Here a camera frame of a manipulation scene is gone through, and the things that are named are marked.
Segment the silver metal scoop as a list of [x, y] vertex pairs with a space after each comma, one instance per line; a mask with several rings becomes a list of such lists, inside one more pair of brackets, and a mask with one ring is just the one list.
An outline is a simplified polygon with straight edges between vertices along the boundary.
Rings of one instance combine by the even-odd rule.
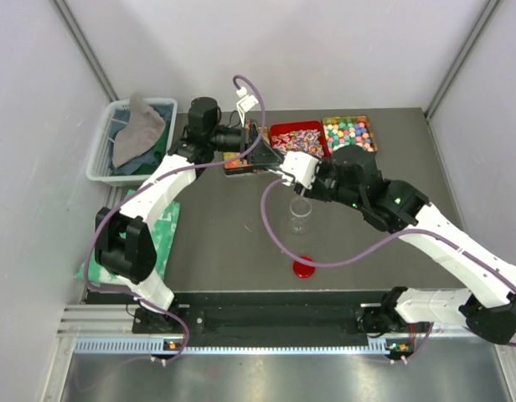
[[250, 171], [254, 174], [262, 174], [262, 173], [273, 173], [273, 174], [281, 174], [281, 169], [277, 165], [251, 165]]

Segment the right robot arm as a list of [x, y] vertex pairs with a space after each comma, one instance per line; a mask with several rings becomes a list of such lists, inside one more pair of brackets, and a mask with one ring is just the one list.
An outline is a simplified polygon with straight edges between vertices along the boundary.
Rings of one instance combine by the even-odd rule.
[[413, 185], [384, 178], [372, 152], [342, 147], [329, 159], [293, 152], [284, 168], [302, 196], [359, 211], [372, 227], [397, 235], [464, 285], [455, 291], [392, 289], [379, 311], [387, 329], [398, 332], [418, 322], [461, 325], [496, 344], [515, 335], [516, 266], [458, 229]]

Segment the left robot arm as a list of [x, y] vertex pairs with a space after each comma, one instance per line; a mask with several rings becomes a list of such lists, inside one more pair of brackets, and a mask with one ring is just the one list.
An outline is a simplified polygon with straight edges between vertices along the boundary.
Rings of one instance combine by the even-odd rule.
[[122, 280], [122, 285], [106, 289], [138, 301], [162, 332], [171, 332], [183, 319], [174, 307], [174, 292], [156, 270], [155, 225], [174, 199], [205, 170], [225, 164], [216, 160], [216, 153], [232, 152], [236, 159], [245, 159], [264, 144], [266, 124], [245, 120], [246, 111], [262, 103], [254, 95], [240, 99], [240, 127], [232, 127], [223, 124], [216, 100], [193, 100], [181, 136], [171, 144], [154, 174], [135, 193], [112, 209], [101, 209], [95, 217], [95, 236], [85, 261], [95, 261]]

